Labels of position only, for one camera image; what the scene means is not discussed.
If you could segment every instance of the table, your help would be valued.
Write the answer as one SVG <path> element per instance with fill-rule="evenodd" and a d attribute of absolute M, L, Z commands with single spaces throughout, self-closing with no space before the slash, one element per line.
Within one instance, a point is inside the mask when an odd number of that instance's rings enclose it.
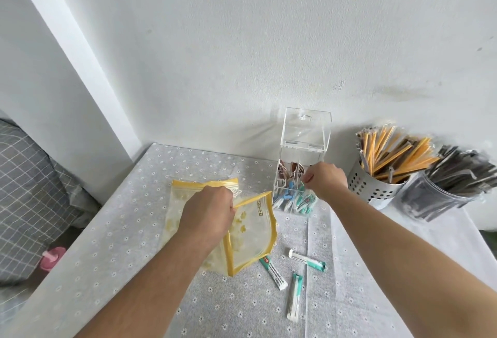
<path fill-rule="evenodd" d="M 95 219 L 36 289 L 10 326 L 13 337 L 72 337 L 157 252 L 171 181 L 239 178 L 249 193 L 271 190 L 277 162 L 154 143 Z M 383 212 L 497 290 L 497 262 L 464 210 L 430 223 Z M 371 277 L 336 215 L 321 202 L 310 217 L 275 212 L 275 267 L 304 278 L 301 318 L 286 319 L 279 291 L 259 263 L 233 278 L 200 271 L 166 336 L 411 336 Z M 289 248 L 326 261 L 318 272 L 289 259 Z"/>

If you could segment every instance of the hand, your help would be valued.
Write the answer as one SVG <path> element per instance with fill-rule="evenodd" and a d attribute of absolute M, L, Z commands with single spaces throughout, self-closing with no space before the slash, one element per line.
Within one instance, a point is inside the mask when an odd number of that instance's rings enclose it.
<path fill-rule="evenodd" d="M 233 223 L 233 193 L 224 186 L 205 186 L 183 208 L 177 234 L 199 241 L 210 253 Z"/>
<path fill-rule="evenodd" d="M 311 189 L 320 199 L 326 193 L 347 188 L 347 178 L 341 168 L 334 164 L 319 162 L 310 166 L 302 176 L 302 182 L 307 189 Z"/>

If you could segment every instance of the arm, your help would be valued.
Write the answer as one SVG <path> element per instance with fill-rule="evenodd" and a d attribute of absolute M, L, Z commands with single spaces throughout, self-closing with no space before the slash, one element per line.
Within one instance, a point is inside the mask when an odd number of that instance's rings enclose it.
<path fill-rule="evenodd" d="M 497 293 L 490 287 L 349 191 L 334 165 L 311 166 L 303 182 L 331 206 L 415 337 L 497 336 Z"/>
<path fill-rule="evenodd" d="M 233 194 L 225 187 L 196 193 L 184 206 L 177 233 L 76 337 L 162 337 L 234 216 Z"/>

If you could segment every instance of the small toothpaste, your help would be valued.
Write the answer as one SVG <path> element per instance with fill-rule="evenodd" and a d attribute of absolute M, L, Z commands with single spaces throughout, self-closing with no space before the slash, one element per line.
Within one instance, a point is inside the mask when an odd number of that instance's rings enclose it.
<path fill-rule="evenodd" d="M 307 257 L 303 254 L 296 253 L 293 251 L 293 249 L 290 249 L 290 251 L 288 252 L 288 256 L 291 259 L 298 261 L 298 262 L 302 262 L 303 264 L 306 264 L 310 267 L 313 267 L 313 268 L 319 270 L 320 272 L 324 272 L 326 270 L 326 262 L 318 261 L 318 260 L 315 260 L 313 258 Z"/>
<path fill-rule="evenodd" d="M 266 268 L 266 270 L 270 273 L 271 278 L 273 278 L 274 282 L 280 289 L 280 291 L 284 290 L 285 288 L 288 287 L 288 283 L 286 282 L 285 279 L 281 276 L 281 274 L 276 270 L 276 268 L 273 266 L 271 263 L 271 259 L 269 256 L 264 256 L 261 258 L 260 263 Z"/>
<path fill-rule="evenodd" d="M 293 282 L 292 282 L 292 293 L 290 294 L 290 300 L 288 303 L 288 312 L 286 317 L 293 322 L 299 321 L 299 302 L 300 302 L 300 293 L 302 291 L 302 276 L 293 273 Z"/>

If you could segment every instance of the acrylic lid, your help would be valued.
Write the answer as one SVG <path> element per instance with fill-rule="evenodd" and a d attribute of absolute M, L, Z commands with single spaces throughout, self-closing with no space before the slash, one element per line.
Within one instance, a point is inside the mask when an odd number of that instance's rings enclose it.
<path fill-rule="evenodd" d="M 312 152 L 326 152 L 332 114 L 323 110 L 287 108 L 281 146 Z"/>

